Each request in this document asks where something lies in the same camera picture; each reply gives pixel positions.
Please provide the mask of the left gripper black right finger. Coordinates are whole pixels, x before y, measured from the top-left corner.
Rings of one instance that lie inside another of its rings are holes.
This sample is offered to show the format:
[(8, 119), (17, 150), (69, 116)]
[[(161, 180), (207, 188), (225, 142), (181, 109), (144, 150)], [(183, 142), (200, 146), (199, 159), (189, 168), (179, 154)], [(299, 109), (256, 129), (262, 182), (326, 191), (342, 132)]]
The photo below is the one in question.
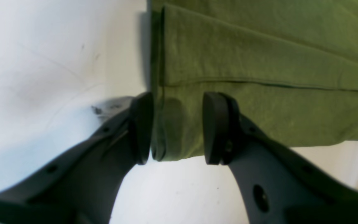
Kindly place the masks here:
[(203, 139), (206, 163), (232, 172), (250, 224), (358, 224), (358, 191), (269, 138), (229, 95), (204, 93)]

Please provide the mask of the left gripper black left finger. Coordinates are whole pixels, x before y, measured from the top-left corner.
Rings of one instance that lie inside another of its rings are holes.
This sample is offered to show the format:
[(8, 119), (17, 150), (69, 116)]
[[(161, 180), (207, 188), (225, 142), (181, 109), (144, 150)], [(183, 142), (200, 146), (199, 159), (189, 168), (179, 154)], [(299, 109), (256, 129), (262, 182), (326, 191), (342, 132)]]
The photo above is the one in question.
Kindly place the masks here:
[(14, 186), (0, 192), (2, 224), (108, 224), (121, 183), (147, 163), (151, 92), (92, 107), (101, 126)]

